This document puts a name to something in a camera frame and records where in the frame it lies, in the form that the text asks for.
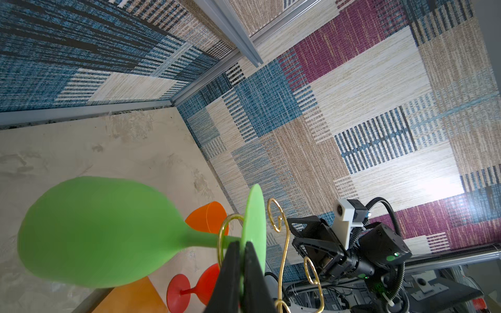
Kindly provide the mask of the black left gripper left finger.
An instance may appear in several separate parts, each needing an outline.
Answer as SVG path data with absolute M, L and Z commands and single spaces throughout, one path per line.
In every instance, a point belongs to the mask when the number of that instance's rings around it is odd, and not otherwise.
M 215 289 L 204 313 L 234 313 L 240 302 L 240 243 L 233 242 L 226 250 Z

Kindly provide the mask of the orange wine glass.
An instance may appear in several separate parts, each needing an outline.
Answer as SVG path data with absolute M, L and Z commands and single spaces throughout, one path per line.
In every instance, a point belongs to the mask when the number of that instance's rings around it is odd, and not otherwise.
M 219 202 L 211 202 L 194 210 L 185 222 L 199 232 L 219 234 L 227 212 Z

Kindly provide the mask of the green wine glass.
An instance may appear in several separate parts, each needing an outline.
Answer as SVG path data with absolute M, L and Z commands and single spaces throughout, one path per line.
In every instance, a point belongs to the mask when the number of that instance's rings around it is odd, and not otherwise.
M 233 241 L 191 228 L 153 187 L 83 176 L 52 187 L 28 209 L 17 251 L 40 278 L 111 288 L 152 274 L 183 249 Z

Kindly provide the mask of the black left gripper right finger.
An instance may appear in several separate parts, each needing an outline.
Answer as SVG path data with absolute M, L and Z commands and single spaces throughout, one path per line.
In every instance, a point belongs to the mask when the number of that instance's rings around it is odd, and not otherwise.
M 246 242 L 244 250 L 242 310 L 246 313 L 276 313 L 257 252 L 250 241 Z

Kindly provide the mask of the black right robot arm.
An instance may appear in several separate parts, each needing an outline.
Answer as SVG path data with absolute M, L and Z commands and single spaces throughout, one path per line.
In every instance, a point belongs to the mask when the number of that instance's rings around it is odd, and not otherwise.
M 321 282 L 361 279 L 381 312 L 408 312 L 402 290 L 412 253 L 398 230 L 380 222 L 352 227 L 340 218 L 332 226 L 318 216 L 288 219 L 300 256 L 308 257 Z

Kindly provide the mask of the red wine glass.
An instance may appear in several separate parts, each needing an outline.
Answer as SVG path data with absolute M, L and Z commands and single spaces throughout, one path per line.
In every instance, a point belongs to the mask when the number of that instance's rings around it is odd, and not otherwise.
M 213 264 L 203 272 L 194 287 L 190 286 L 190 281 L 184 274 L 174 276 L 166 292 L 168 310 L 173 313 L 185 312 L 192 294 L 195 294 L 204 305 L 207 305 L 215 289 L 219 273 L 219 265 Z

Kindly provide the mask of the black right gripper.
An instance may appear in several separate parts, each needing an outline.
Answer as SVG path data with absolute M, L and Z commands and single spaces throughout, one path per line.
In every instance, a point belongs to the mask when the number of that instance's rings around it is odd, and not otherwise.
M 292 246 L 302 258 L 309 257 L 321 280 L 368 279 L 375 274 L 375 265 L 357 250 L 346 250 L 324 219 L 307 216 L 287 221 L 294 235 Z

